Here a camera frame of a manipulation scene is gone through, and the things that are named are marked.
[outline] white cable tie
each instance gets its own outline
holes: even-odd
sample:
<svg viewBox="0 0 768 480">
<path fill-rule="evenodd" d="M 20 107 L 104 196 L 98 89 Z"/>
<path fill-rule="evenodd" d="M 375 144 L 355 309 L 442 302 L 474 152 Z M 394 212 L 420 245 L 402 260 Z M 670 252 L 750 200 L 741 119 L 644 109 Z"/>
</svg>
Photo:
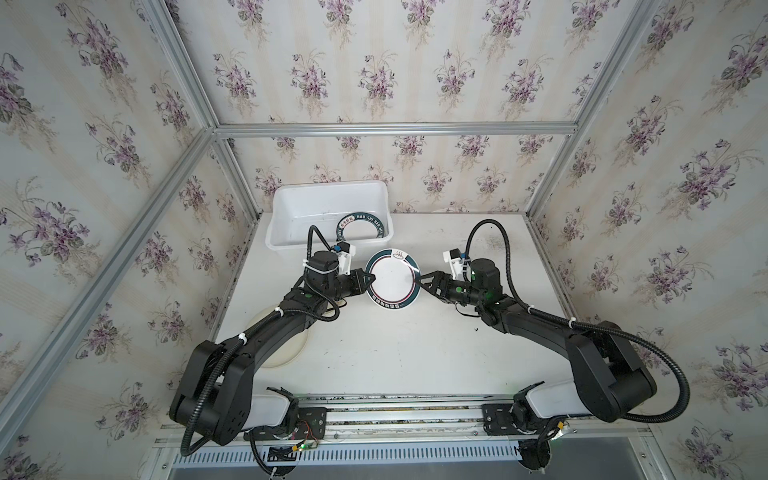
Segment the white cable tie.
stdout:
<svg viewBox="0 0 768 480">
<path fill-rule="evenodd" d="M 317 268 L 315 268 L 314 266 L 311 266 L 311 265 L 310 265 L 310 264 L 309 264 L 309 263 L 306 261 L 306 258 L 301 260 L 301 265 L 302 265 L 304 268 L 308 268 L 308 269 L 312 270 L 313 272 L 321 273 L 321 274 L 323 274 L 323 275 L 324 275 L 324 274 L 326 274 L 326 273 L 331 273 L 331 272 L 335 272 L 335 271 L 336 271 L 336 269 L 335 269 L 335 268 L 334 268 L 334 269 L 332 269 L 332 270 L 328 270 L 328 271 L 326 271 L 326 272 L 323 272 L 322 270 L 318 270 L 318 269 L 317 269 Z"/>
</svg>

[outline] metal vent grille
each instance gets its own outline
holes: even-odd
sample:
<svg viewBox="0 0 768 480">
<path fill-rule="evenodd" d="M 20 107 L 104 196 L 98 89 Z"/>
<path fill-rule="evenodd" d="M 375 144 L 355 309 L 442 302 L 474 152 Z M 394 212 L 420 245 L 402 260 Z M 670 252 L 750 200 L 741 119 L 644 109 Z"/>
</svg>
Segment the metal vent grille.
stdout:
<svg viewBox="0 0 768 480">
<path fill-rule="evenodd" d="M 300 452 L 295 463 L 267 462 L 269 445 L 259 447 L 267 465 L 375 465 L 385 463 L 487 462 L 520 460 L 515 440 L 467 442 L 398 442 L 377 444 L 323 444 Z M 175 468 L 255 466 L 248 446 L 203 447 L 188 457 L 176 455 Z"/>
</svg>

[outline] white table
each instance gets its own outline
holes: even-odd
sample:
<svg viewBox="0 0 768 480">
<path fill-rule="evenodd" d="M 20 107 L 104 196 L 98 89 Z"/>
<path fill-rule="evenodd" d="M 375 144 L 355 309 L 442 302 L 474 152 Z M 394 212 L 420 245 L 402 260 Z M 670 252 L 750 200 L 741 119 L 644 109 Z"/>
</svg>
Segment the white table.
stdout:
<svg viewBox="0 0 768 480">
<path fill-rule="evenodd" d="M 281 301 L 302 273 L 304 248 L 278 254 L 266 247 L 271 217 L 264 214 L 261 218 L 217 342 L 242 332 L 261 310 Z M 408 252 L 422 273 L 447 272 L 442 252 L 464 250 L 472 227 L 485 218 L 498 220 L 507 230 L 512 279 L 521 298 L 562 315 L 519 215 L 393 214 L 395 235 L 389 245 L 358 249 L 352 268 L 364 268 L 376 251 L 392 247 Z M 504 244 L 496 227 L 480 228 L 470 254 L 474 259 L 493 260 L 505 278 Z M 509 294 L 506 280 L 502 283 Z M 558 354 L 521 337 L 502 334 L 480 319 L 461 316 L 453 306 L 426 292 L 396 311 L 376 305 L 367 294 L 347 300 L 335 322 L 316 322 L 309 329 L 306 345 L 294 360 L 259 369 L 254 392 L 275 386 L 314 395 L 513 394 L 537 381 L 571 378 L 570 364 Z"/>
</svg>

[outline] black cable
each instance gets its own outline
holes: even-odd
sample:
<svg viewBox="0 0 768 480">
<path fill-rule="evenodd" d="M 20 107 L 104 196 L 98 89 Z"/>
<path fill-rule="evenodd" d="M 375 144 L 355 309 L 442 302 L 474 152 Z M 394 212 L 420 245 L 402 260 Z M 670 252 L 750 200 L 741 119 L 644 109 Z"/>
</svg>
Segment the black cable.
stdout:
<svg viewBox="0 0 768 480">
<path fill-rule="evenodd" d="M 552 315 L 551 313 L 547 313 L 543 310 L 538 310 L 532 306 L 529 306 L 526 302 L 522 301 L 522 299 L 517 293 L 517 290 L 515 290 L 515 285 L 512 282 L 511 250 L 509 248 L 509 237 L 507 237 L 506 230 L 498 221 L 488 218 L 480 221 L 477 225 L 475 225 L 474 228 L 472 228 L 472 232 L 470 232 L 469 237 L 467 238 L 467 246 L 465 250 L 465 260 L 467 262 L 469 262 L 469 247 L 472 244 L 472 238 L 474 237 L 475 232 L 478 230 L 478 228 L 480 228 L 482 225 L 485 225 L 486 223 L 494 224 L 496 227 L 498 227 L 499 231 L 502 233 L 502 238 L 504 239 L 504 248 L 506 250 L 507 284 L 509 285 L 509 291 L 512 294 L 512 298 L 515 299 L 515 302 L 517 302 L 521 307 L 526 309 L 531 315 L 536 316 L 539 319 L 542 319 L 549 323 L 553 323 L 557 326 L 567 327 L 571 329 L 579 329 L 579 330 L 584 330 L 588 332 L 597 332 L 597 333 L 604 333 L 608 335 L 615 335 L 620 338 L 627 339 L 630 342 L 636 343 L 637 345 L 642 346 L 643 348 L 652 352 L 654 355 L 659 357 L 659 359 L 662 362 L 667 364 L 667 366 L 670 368 L 670 371 L 674 374 L 675 379 L 677 380 L 677 385 L 680 388 L 680 392 L 678 393 L 678 396 L 677 396 L 677 401 L 672 406 L 672 408 L 658 415 L 636 415 L 634 413 L 625 413 L 624 415 L 621 416 L 622 419 L 631 420 L 633 422 L 643 422 L 643 423 L 663 423 L 663 422 L 669 422 L 670 420 L 676 419 L 677 417 L 682 415 L 683 412 L 685 412 L 685 409 L 688 407 L 688 403 L 690 402 L 690 385 L 688 384 L 688 379 L 686 378 L 685 373 L 683 373 L 683 370 L 680 368 L 677 362 L 675 362 L 671 356 L 669 356 L 666 352 L 664 352 L 662 349 L 657 347 L 655 344 L 653 344 L 652 342 L 644 338 L 625 332 L 623 330 L 612 329 L 609 327 L 599 326 L 599 325 L 592 325 L 591 323 L 582 323 L 582 322 L 571 323 L 561 316 Z M 464 280 L 467 280 L 466 271 L 464 272 Z"/>
<path fill-rule="evenodd" d="M 258 449 L 256 448 L 256 429 L 251 430 L 248 433 L 248 440 L 250 442 L 250 451 L 253 453 L 253 458 L 256 459 L 256 463 L 261 468 L 262 472 L 266 473 L 270 477 L 272 476 L 272 469 L 268 466 L 266 466 L 266 463 L 264 463 L 263 458 L 261 458 L 261 454 L 259 453 Z M 284 477 L 291 473 L 295 466 L 289 466 L 289 467 L 276 467 L 275 468 L 275 475 L 278 477 Z"/>
<path fill-rule="evenodd" d="M 454 303 L 454 304 L 453 304 L 453 306 L 456 308 L 456 312 L 457 312 L 459 315 L 468 316 L 468 317 L 470 317 L 470 318 L 480 318 L 480 315 L 470 315 L 469 313 L 460 312 L 460 311 L 458 310 L 458 303 Z"/>
<path fill-rule="evenodd" d="M 331 250 L 330 245 L 328 242 L 326 242 L 326 239 L 323 237 L 323 234 L 320 233 L 320 230 L 314 225 L 310 227 L 310 231 L 307 236 L 307 245 L 306 245 L 306 259 L 307 261 L 310 260 L 312 257 L 312 238 L 313 234 L 317 232 L 317 236 L 320 238 L 320 241 L 323 242 L 323 245 L 326 246 L 328 250 Z M 305 286 L 308 286 L 314 293 L 322 297 L 325 301 L 330 303 L 333 307 L 333 315 L 324 317 L 322 315 L 319 315 L 314 312 L 300 310 L 300 309 L 286 309 L 283 310 L 283 314 L 280 315 L 278 311 L 274 311 L 270 313 L 269 315 L 265 316 L 261 320 L 259 320 L 256 324 L 252 325 L 248 329 L 246 329 L 243 333 L 245 334 L 246 339 L 252 339 L 256 333 L 263 328 L 266 324 L 272 322 L 275 319 L 281 318 L 282 316 L 286 314 L 301 314 L 301 315 L 307 315 L 311 316 L 314 319 L 321 320 L 323 322 L 332 322 L 333 320 L 339 318 L 339 306 L 336 305 L 336 302 L 331 300 L 329 297 L 325 296 L 322 292 L 318 291 L 314 285 L 312 285 L 309 282 L 308 278 L 308 268 L 304 268 L 304 284 Z M 211 439 L 210 433 L 208 435 L 203 435 L 202 439 L 197 440 L 193 445 L 192 443 L 192 436 L 194 435 L 194 429 L 197 426 L 197 421 L 200 419 L 200 414 L 203 412 L 203 406 L 205 402 L 208 400 L 208 397 L 210 396 L 210 393 L 214 389 L 214 385 L 216 384 L 216 380 L 219 378 L 221 373 L 229 366 L 230 362 L 232 361 L 232 358 L 234 357 L 235 353 L 237 353 L 237 350 L 243 347 L 245 345 L 245 341 L 242 339 L 239 339 L 235 344 L 233 344 L 225 353 L 224 355 L 219 359 L 219 361 L 216 363 L 213 372 L 208 377 L 208 380 L 205 382 L 205 385 L 203 386 L 203 389 L 200 391 L 200 396 L 197 397 L 197 404 L 195 405 L 194 410 L 192 411 L 192 415 L 190 415 L 190 418 L 187 420 L 187 425 L 184 429 L 184 434 L 181 437 L 181 447 L 180 447 L 180 453 L 181 456 L 186 457 L 189 455 L 192 455 L 195 453 L 200 447 L 208 443 Z"/>
<path fill-rule="evenodd" d="M 306 261 L 307 261 L 307 263 L 312 258 L 312 237 L 313 237 L 314 233 L 317 233 L 317 236 L 320 238 L 320 241 L 323 242 L 323 245 L 325 245 L 328 250 L 331 250 L 330 245 L 328 244 L 328 242 L 326 242 L 326 239 L 325 239 L 325 237 L 323 237 L 323 234 L 320 233 L 320 230 L 317 227 L 315 227 L 314 225 L 312 225 L 310 227 L 310 231 L 309 231 L 309 233 L 307 234 L 307 237 L 306 237 Z M 325 293 L 321 292 L 317 287 L 315 287 L 310 282 L 309 274 L 310 274 L 310 269 L 305 266 L 304 267 L 304 286 L 309 288 L 312 293 L 315 293 L 316 295 L 320 296 L 320 298 L 322 298 L 323 300 L 328 302 L 333 307 L 333 315 L 332 316 L 323 316 L 323 317 L 320 317 L 319 320 L 321 320 L 323 322 L 332 322 L 333 320 L 339 318 L 340 311 L 339 311 L 339 306 L 336 305 L 336 301 L 330 299 L 328 296 L 326 296 Z"/>
</svg>

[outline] plate with dark teal rim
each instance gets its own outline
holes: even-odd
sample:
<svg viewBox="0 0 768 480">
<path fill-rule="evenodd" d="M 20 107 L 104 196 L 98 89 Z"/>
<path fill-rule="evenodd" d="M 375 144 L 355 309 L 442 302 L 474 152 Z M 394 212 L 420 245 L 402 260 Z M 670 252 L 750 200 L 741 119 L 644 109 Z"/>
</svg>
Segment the plate with dark teal rim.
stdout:
<svg viewBox="0 0 768 480">
<path fill-rule="evenodd" d="M 366 272 L 376 275 L 368 295 L 383 308 L 404 308 L 419 295 L 419 265 L 402 250 L 381 250 L 368 261 Z"/>
<path fill-rule="evenodd" d="M 336 241 L 383 238 L 384 223 L 376 215 L 355 212 L 345 215 L 336 225 Z"/>
</svg>

